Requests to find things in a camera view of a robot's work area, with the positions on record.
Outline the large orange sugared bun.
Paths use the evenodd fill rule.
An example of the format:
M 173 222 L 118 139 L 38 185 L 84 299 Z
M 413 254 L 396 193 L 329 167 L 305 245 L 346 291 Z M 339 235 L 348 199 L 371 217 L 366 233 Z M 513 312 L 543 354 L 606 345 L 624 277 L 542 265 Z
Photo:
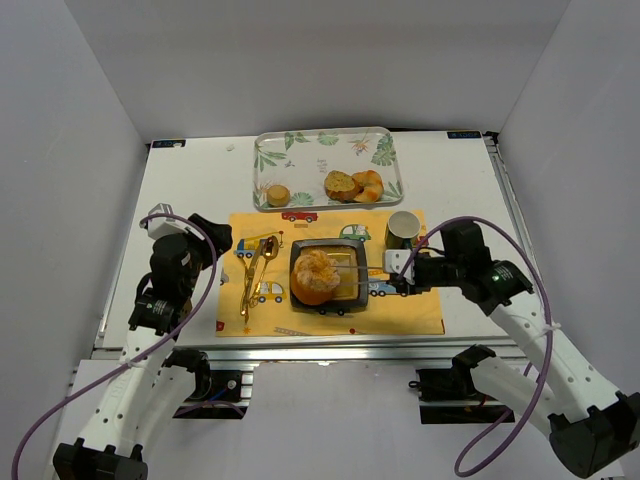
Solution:
M 330 301 L 339 285 L 337 263 L 325 251 L 305 251 L 294 262 L 290 287 L 302 304 L 318 306 Z

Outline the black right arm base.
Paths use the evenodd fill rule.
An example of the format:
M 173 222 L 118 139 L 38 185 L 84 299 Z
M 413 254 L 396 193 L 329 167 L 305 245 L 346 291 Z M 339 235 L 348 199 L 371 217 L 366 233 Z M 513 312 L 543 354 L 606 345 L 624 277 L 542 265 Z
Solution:
M 466 393 L 457 386 L 449 369 L 419 369 L 408 388 L 418 397 L 423 425 L 489 425 L 505 413 L 506 422 L 514 422 L 514 414 L 497 400 L 481 393 Z

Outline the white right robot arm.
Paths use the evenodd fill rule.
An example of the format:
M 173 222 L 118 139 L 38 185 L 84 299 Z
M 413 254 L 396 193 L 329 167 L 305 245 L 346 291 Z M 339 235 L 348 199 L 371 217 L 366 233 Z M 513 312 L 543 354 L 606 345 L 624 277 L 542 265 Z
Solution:
M 474 345 L 452 360 L 456 386 L 502 402 L 518 421 L 484 460 L 454 472 L 471 477 L 491 464 L 525 425 L 549 441 L 561 464 L 586 479 L 639 446 L 639 396 L 626 395 L 600 374 L 552 319 L 550 301 L 536 270 L 495 260 L 481 228 L 490 221 L 455 217 L 435 227 L 443 245 L 427 254 L 426 238 L 387 239 L 383 269 L 400 293 L 417 295 L 456 287 L 499 326 L 538 372 L 518 373 L 490 348 Z

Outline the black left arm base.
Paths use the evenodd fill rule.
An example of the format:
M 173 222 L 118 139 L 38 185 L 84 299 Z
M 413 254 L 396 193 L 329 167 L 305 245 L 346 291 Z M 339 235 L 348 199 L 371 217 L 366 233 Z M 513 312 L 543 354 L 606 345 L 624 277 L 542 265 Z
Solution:
M 253 372 L 239 366 L 201 362 L 196 370 L 196 389 L 174 414 L 177 419 L 241 420 L 248 410 Z

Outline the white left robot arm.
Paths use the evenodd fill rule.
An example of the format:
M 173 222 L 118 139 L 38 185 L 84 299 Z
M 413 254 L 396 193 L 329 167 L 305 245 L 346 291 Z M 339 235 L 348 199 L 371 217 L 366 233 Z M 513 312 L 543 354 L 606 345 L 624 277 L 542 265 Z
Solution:
M 57 446 L 60 479 L 145 479 L 152 445 L 188 399 L 212 386 L 205 353 L 176 342 L 203 301 L 192 299 L 204 270 L 233 244 L 232 228 L 193 214 L 151 214 L 141 226 L 153 241 L 149 272 L 139 281 L 114 372 L 93 382 L 104 394 L 77 438 Z

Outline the metal serving tongs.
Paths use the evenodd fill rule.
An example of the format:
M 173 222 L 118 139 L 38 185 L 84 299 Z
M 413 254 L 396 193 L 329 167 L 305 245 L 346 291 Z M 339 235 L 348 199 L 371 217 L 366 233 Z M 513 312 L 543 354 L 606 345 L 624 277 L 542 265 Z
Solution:
M 371 276 L 373 267 L 352 263 L 346 257 L 334 258 L 333 263 L 340 278 L 339 287 L 362 287 L 367 291 L 394 288 L 388 277 Z

